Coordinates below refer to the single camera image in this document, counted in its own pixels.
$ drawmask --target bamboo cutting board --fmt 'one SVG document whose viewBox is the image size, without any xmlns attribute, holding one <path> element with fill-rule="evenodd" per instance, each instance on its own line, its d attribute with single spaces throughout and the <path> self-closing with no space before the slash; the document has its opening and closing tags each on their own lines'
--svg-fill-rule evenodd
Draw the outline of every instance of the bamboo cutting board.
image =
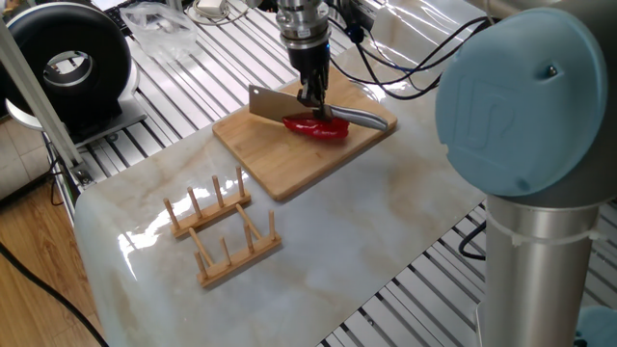
<svg viewBox="0 0 617 347">
<path fill-rule="evenodd" d="M 299 89 L 300 83 L 295 82 L 281 92 L 295 95 Z M 388 136 L 396 125 L 393 114 L 334 68 L 330 70 L 326 102 L 379 115 L 388 121 L 389 131 L 349 124 L 347 138 L 317 140 L 293 133 L 282 123 L 255 116 L 248 106 L 216 122 L 212 131 L 272 199 L 282 200 L 362 148 Z"/>
</svg>

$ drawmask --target red pepper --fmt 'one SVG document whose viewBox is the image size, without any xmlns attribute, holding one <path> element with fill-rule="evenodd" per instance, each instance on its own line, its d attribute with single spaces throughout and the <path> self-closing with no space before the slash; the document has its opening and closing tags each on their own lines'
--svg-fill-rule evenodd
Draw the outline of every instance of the red pepper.
<svg viewBox="0 0 617 347">
<path fill-rule="evenodd" d="M 311 137 L 327 139 L 344 139 L 349 134 L 349 121 L 341 119 L 317 120 L 310 118 L 285 117 L 282 119 L 285 127 L 293 132 L 302 133 Z"/>
</svg>

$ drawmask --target white marble surface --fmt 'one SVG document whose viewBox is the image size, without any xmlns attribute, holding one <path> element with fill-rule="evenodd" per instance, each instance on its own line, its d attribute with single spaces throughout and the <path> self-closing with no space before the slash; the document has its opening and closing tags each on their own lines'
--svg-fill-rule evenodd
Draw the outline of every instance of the white marble surface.
<svg viewBox="0 0 617 347">
<path fill-rule="evenodd" d="M 389 0 L 377 12 L 371 33 L 389 59 L 403 67 L 414 67 L 462 24 L 483 15 L 465 1 Z M 435 59 L 459 45 L 471 32 L 467 29 L 449 42 Z M 410 38 L 418 40 L 411 44 Z"/>
<path fill-rule="evenodd" d="M 339 61 L 361 75 L 356 52 Z M 399 118 L 397 131 L 292 200 L 272 201 L 247 176 L 246 212 L 265 231 L 274 209 L 282 247 L 215 287 L 199 286 L 197 248 L 172 237 L 162 203 L 191 213 L 187 186 L 202 206 L 215 202 L 213 174 L 236 191 L 237 162 L 210 127 L 88 189 L 75 235 L 110 345 L 314 346 L 483 199 L 447 163 L 435 93 L 397 102 L 367 91 Z M 232 253 L 245 247 L 238 214 L 199 232 L 215 261 L 221 235 Z"/>
</svg>

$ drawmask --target wooden floor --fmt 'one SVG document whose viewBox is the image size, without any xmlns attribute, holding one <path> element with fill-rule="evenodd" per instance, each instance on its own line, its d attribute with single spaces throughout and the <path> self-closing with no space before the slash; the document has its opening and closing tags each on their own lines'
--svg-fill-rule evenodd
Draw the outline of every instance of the wooden floor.
<svg viewBox="0 0 617 347">
<path fill-rule="evenodd" d="M 50 183 L 44 183 L 0 207 L 0 241 L 102 332 L 67 212 L 50 203 L 50 189 Z M 14 346 L 97 344 L 63 306 L 0 257 L 0 347 Z"/>
</svg>

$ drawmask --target round black device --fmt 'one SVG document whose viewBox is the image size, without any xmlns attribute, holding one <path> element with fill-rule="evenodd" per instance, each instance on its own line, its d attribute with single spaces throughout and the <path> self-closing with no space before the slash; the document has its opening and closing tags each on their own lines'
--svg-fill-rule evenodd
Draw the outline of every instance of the round black device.
<svg viewBox="0 0 617 347">
<path fill-rule="evenodd" d="M 71 135 L 95 132 L 121 113 L 118 97 L 131 57 L 105 13 L 90 5 L 49 3 L 20 14 L 9 30 Z M 3 68 L 0 88 L 12 104 L 30 112 Z"/>
</svg>

